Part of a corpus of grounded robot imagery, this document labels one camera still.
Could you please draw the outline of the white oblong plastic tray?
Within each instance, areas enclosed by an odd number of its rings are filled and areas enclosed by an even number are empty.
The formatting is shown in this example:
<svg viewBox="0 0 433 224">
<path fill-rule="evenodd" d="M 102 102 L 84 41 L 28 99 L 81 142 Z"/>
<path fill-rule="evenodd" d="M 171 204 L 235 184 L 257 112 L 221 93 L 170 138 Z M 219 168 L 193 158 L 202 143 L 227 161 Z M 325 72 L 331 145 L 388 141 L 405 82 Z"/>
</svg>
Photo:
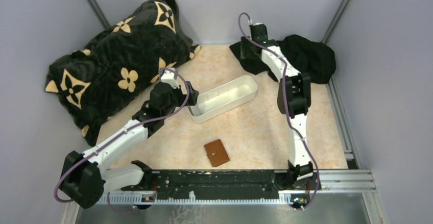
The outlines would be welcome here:
<svg viewBox="0 0 433 224">
<path fill-rule="evenodd" d="M 192 121 L 204 123 L 251 100 L 257 94 L 258 85 L 245 75 L 200 94 L 197 104 L 189 106 Z"/>
</svg>

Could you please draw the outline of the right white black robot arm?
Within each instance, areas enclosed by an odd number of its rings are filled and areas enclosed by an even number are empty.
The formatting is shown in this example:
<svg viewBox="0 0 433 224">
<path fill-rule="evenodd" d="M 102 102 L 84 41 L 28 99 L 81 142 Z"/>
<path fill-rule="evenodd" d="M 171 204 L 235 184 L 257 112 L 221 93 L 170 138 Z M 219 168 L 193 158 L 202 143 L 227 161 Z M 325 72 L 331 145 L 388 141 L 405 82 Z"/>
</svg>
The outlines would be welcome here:
<svg viewBox="0 0 433 224">
<path fill-rule="evenodd" d="M 249 22 L 250 36 L 241 37 L 241 57 L 256 58 L 278 81 L 277 106 L 292 132 L 287 177 L 293 189 L 301 189 L 313 177 L 314 162 L 307 148 L 306 121 L 311 106 L 311 78 L 291 65 L 275 40 L 268 38 L 263 23 Z"/>
</svg>

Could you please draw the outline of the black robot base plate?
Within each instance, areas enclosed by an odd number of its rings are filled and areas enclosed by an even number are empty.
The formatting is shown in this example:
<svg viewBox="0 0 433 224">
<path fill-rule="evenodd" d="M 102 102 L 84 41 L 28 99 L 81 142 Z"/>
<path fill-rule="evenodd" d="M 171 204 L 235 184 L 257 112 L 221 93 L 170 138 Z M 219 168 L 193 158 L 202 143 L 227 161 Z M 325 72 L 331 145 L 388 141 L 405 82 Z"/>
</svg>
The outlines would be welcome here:
<svg viewBox="0 0 433 224">
<path fill-rule="evenodd" d="M 285 190 L 313 192 L 317 176 L 293 182 L 287 170 L 151 170 L 122 191 L 156 191 L 159 200 L 277 200 Z"/>
</svg>

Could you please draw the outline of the brown leather card holder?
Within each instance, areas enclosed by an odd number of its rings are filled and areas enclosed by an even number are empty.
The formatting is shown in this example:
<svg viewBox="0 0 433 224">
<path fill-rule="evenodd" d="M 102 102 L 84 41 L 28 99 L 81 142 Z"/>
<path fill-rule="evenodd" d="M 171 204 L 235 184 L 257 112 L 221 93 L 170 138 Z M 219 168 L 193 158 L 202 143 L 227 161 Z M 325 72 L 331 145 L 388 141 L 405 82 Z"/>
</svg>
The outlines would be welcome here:
<svg viewBox="0 0 433 224">
<path fill-rule="evenodd" d="M 218 167 L 230 161 L 228 153 L 220 139 L 205 144 L 204 150 L 212 167 Z"/>
</svg>

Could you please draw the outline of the black cloth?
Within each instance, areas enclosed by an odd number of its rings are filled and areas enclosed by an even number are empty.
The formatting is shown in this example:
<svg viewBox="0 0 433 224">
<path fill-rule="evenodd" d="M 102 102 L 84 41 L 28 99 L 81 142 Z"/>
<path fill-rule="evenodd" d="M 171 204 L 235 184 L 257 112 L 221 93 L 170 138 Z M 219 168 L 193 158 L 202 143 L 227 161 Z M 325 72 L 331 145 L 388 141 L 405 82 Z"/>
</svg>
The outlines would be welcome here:
<svg viewBox="0 0 433 224">
<path fill-rule="evenodd" d="M 291 65 L 300 72 L 308 73 L 311 82 L 316 84 L 329 83 L 336 71 L 335 53 L 332 48 L 296 34 L 289 35 L 277 43 Z M 229 48 L 245 71 L 252 74 L 266 71 L 272 80 L 277 81 L 269 67 L 260 60 L 241 59 L 240 42 L 230 45 Z"/>
</svg>

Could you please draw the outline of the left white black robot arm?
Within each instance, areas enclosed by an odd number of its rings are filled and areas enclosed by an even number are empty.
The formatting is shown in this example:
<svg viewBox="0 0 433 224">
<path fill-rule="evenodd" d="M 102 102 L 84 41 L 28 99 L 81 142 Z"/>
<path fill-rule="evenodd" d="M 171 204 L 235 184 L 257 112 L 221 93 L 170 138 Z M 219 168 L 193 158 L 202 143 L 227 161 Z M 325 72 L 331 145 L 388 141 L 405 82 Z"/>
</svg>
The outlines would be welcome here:
<svg viewBox="0 0 433 224">
<path fill-rule="evenodd" d="M 121 129 L 92 148 L 82 153 L 72 151 L 65 157 L 54 188 L 56 201 L 75 202 L 88 209 L 115 190 L 147 190 L 152 186 L 152 169 L 143 162 L 135 160 L 114 169 L 111 165 L 154 135 L 167 118 L 197 104 L 199 91 L 175 68 L 161 68 L 159 73 L 161 81 L 153 87 L 149 99 Z"/>
</svg>

